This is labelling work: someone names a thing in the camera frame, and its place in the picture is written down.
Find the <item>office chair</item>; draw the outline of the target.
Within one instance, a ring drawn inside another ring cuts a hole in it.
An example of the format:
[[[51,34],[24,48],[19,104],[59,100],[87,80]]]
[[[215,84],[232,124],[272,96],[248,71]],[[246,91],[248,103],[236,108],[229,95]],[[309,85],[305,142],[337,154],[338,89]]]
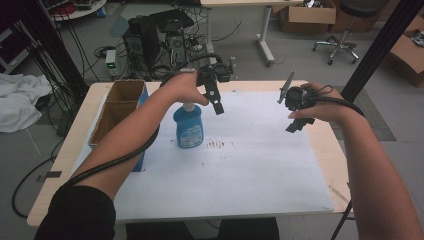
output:
[[[324,41],[316,41],[312,48],[315,51],[320,45],[332,46],[334,50],[328,57],[327,64],[332,65],[334,57],[339,52],[346,52],[352,57],[352,63],[355,64],[359,60],[358,54],[354,51],[356,43],[347,42],[347,38],[354,30],[354,25],[359,20],[376,18],[383,8],[382,0],[338,0],[339,11],[348,19],[343,24],[343,32],[339,38],[330,35]]]

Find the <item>grey power supply unit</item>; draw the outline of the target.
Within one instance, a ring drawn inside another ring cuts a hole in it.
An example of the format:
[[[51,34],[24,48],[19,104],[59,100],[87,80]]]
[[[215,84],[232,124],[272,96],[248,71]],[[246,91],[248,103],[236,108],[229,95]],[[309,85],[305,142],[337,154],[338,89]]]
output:
[[[112,78],[115,78],[118,76],[118,68],[116,64],[116,50],[107,50],[106,51],[106,58],[105,58],[105,64],[108,69],[108,72]]]

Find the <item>person's left hand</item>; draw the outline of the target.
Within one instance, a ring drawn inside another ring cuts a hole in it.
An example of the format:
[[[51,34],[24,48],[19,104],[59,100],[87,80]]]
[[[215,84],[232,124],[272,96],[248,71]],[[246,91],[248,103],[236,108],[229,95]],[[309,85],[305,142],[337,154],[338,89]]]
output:
[[[209,100],[199,92],[196,86],[197,77],[197,72],[177,74],[161,87],[161,90],[165,91],[165,95],[172,102],[198,103],[207,106]]]

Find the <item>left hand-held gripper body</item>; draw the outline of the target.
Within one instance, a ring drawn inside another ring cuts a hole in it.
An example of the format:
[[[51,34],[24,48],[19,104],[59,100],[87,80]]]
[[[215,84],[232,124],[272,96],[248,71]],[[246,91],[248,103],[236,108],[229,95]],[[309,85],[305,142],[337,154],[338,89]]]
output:
[[[196,85],[206,86],[209,83],[229,82],[234,74],[234,58],[229,59],[229,63],[225,64],[222,60],[217,60],[213,64],[201,66],[198,69]]]

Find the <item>black sleeve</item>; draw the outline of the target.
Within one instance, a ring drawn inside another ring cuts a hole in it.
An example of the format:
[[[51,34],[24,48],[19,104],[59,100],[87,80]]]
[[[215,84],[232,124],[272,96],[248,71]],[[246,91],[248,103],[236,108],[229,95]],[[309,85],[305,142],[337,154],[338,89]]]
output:
[[[116,211],[113,201],[89,186],[62,186],[34,240],[113,240]]]

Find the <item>white cloth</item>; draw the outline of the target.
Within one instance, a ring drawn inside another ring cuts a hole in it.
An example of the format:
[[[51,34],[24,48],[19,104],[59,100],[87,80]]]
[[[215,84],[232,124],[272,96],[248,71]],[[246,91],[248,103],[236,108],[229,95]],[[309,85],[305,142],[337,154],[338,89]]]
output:
[[[42,114],[35,105],[51,92],[44,75],[0,73],[0,132],[13,133],[36,123]]]

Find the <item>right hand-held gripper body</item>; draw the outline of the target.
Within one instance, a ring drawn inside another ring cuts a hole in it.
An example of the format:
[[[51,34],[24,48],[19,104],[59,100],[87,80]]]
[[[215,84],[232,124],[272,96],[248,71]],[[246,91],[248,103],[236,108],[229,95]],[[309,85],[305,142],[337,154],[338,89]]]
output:
[[[280,88],[278,104],[284,103],[288,110],[297,111],[316,105],[313,91],[299,86],[291,86],[295,71],[292,70],[284,85]]]

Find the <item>black metal stand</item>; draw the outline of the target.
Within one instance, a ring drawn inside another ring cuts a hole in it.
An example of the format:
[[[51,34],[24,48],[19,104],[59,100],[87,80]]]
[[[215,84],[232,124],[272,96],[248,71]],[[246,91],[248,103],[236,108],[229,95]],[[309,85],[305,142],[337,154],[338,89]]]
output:
[[[58,68],[65,82],[68,84],[75,101],[83,101],[89,87],[79,74],[64,43],[56,33],[50,17],[38,0],[13,0],[12,3],[19,13],[29,33],[39,40],[53,63]]]
[[[342,90],[354,102],[400,36],[424,7],[424,0],[400,0]]]

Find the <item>blue detergent bottle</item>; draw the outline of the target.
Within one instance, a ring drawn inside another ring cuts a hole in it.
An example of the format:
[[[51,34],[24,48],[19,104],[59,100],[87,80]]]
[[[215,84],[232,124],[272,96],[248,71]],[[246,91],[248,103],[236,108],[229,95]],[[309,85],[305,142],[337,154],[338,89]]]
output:
[[[204,139],[202,111],[194,103],[184,103],[173,114],[176,123],[176,139],[180,148],[199,146]]]

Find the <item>black computer tower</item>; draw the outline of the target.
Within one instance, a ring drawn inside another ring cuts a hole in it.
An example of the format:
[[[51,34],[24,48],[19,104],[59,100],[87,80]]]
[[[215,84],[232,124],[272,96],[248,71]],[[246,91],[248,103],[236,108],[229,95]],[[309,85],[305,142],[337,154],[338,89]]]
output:
[[[183,11],[174,9],[128,20],[122,35],[127,52],[127,66],[136,73],[154,73],[163,53],[169,56],[168,69],[187,60],[185,29],[194,21]]]

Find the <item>brown cardboard box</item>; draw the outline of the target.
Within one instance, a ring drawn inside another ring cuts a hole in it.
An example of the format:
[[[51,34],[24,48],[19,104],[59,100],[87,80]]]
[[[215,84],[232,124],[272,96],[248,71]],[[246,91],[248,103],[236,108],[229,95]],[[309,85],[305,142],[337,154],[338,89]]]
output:
[[[336,6],[332,0],[316,0],[318,7],[305,7],[300,3],[284,3],[272,7],[277,14],[281,31],[286,33],[326,33],[336,22]]]
[[[424,17],[416,16],[402,33],[387,56],[389,65],[417,88],[424,88],[424,47],[411,37],[424,32]]]

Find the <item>white desk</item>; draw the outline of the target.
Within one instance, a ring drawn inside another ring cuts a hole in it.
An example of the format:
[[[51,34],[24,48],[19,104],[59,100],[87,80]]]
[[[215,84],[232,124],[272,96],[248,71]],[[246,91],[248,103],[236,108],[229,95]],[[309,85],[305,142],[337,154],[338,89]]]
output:
[[[200,4],[207,11],[206,20],[206,50],[214,53],[213,45],[213,21],[219,16],[228,13],[228,19],[247,20],[253,24],[255,32],[254,40],[264,57],[265,65],[271,66],[275,63],[266,42],[266,35],[273,6],[291,6],[302,0],[200,0]]]

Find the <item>person's right hand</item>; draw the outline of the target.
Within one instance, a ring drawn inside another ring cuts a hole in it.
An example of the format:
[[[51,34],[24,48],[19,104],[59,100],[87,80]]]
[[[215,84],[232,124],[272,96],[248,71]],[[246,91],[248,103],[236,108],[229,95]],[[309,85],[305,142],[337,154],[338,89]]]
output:
[[[318,102],[315,106],[293,111],[289,119],[316,118],[326,122],[335,122],[339,125],[346,123],[356,112],[346,106],[332,102]]]

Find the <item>blue cardboard box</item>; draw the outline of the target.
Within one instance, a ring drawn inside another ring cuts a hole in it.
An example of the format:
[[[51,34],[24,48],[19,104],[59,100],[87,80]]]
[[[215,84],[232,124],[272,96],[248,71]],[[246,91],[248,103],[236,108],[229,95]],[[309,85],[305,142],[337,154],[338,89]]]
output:
[[[106,134],[128,117],[148,96],[144,80],[115,81],[95,119],[94,130],[88,139],[90,148],[94,150]]]

